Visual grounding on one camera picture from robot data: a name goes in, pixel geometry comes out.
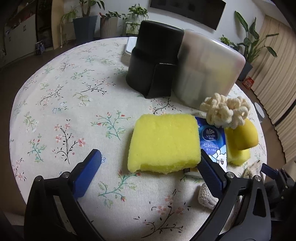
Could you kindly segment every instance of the blue-gray planter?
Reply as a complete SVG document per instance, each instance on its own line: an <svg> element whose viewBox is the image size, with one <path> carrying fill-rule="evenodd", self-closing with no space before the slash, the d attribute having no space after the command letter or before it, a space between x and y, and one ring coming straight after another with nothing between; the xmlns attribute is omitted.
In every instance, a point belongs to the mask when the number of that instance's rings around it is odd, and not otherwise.
<svg viewBox="0 0 296 241"><path fill-rule="evenodd" d="M97 19L97 15L73 19L76 44L85 44L94 40Z"/></svg>
<svg viewBox="0 0 296 241"><path fill-rule="evenodd" d="M252 68L253 68L253 66L249 62L246 61L245 65L238 77L238 80L243 81L246 78L247 74L251 71Z"/></svg>

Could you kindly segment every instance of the metal screw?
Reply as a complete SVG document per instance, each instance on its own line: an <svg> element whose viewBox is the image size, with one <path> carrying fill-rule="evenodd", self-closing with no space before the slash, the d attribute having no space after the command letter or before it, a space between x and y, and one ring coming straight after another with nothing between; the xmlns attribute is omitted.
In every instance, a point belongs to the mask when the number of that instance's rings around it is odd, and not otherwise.
<svg viewBox="0 0 296 241"><path fill-rule="evenodd" d="M61 176L63 178L68 178L70 176L70 172L63 172Z"/></svg>
<svg viewBox="0 0 296 241"><path fill-rule="evenodd" d="M228 172L226 175L227 175L227 177L229 177L229 178L234 178L234 174L233 174L233 172Z"/></svg>
<svg viewBox="0 0 296 241"><path fill-rule="evenodd" d="M34 181L39 182L42 179L42 176L35 177Z"/></svg>
<svg viewBox="0 0 296 241"><path fill-rule="evenodd" d="M255 175L255 180L259 182L261 181L261 177L259 177L258 175Z"/></svg>

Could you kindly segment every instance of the translucent plastic container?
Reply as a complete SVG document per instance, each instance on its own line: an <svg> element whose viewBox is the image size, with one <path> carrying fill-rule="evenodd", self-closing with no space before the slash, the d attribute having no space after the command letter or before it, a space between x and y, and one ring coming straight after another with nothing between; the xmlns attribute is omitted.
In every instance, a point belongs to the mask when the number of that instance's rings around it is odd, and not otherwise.
<svg viewBox="0 0 296 241"><path fill-rule="evenodd" d="M196 109L214 93L228 95L246 62L232 48L191 30L185 30L178 60L172 89L180 100Z"/></svg>

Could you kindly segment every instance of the black tv screen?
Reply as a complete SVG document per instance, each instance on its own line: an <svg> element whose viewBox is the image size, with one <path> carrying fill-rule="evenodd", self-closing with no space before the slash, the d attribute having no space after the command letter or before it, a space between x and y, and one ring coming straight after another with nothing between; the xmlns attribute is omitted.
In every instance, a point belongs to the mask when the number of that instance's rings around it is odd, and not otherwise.
<svg viewBox="0 0 296 241"><path fill-rule="evenodd" d="M151 0L150 7L180 14L216 30L225 4L222 0Z"/></svg>

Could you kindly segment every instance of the tissue packet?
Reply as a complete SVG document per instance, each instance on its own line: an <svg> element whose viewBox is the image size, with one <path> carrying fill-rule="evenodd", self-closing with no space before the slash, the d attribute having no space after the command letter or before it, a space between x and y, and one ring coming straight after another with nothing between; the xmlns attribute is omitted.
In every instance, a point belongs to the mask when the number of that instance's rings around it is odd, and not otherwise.
<svg viewBox="0 0 296 241"><path fill-rule="evenodd" d="M206 119L195 116L200 135L200 148L209 155L213 162L218 163L227 172L226 141L223 128L216 128L207 123ZM197 168L186 168L188 176L202 178Z"/></svg>

